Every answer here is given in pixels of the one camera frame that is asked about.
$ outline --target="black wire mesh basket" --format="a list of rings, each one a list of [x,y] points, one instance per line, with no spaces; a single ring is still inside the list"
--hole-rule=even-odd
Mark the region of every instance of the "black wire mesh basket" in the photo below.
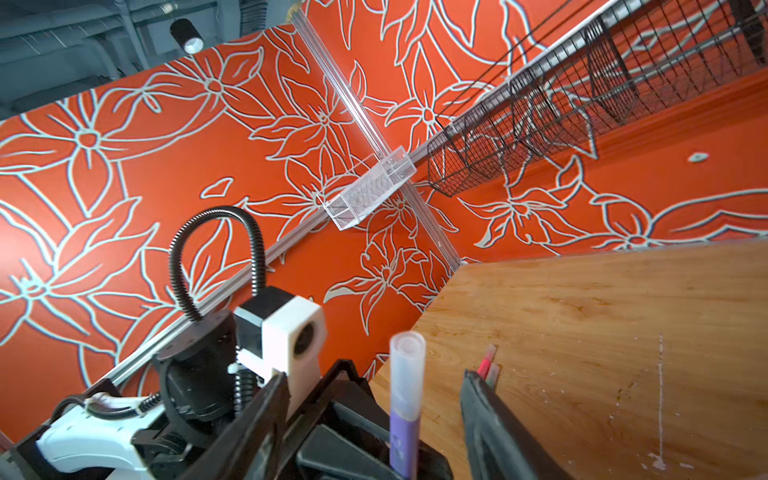
[[[573,1],[438,116],[453,121],[427,145],[437,191],[453,196],[766,64],[766,0],[610,0],[593,12]],[[541,51],[534,34],[559,40]],[[468,92],[482,82],[501,84],[475,100]]]

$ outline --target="purple marker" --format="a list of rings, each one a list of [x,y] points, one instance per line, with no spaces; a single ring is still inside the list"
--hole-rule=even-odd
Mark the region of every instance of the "purple marker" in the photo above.
[[[419,466],[426,353],[427,342],[416,332],[398,333],[389,341],[389,465],[405,478],[416,478]]]

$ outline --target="clear cap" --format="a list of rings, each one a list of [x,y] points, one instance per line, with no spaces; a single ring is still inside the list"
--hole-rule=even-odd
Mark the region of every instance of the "clear cap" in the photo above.
[[[426,356],[427,342],[420,333],[401,332],[389,341],[391,409],[409,422],[421,415]]]

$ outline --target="clear acrylic basket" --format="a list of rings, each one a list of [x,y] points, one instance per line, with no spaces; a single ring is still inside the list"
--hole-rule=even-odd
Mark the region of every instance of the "clear acrylic basket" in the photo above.
[[[411,158],[398,147],[323,206],[339,230],[354,227],[415,173]]]

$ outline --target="wooden table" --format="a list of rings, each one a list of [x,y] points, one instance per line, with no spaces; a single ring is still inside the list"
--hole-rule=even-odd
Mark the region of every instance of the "wooden table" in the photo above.
[[[417,322],[422,439],[471,478],[462,374],[489,343],[497,393],[575,478],[768,473],[768,242],[463,266]],[[389,365],[371,385],[389,410]]]

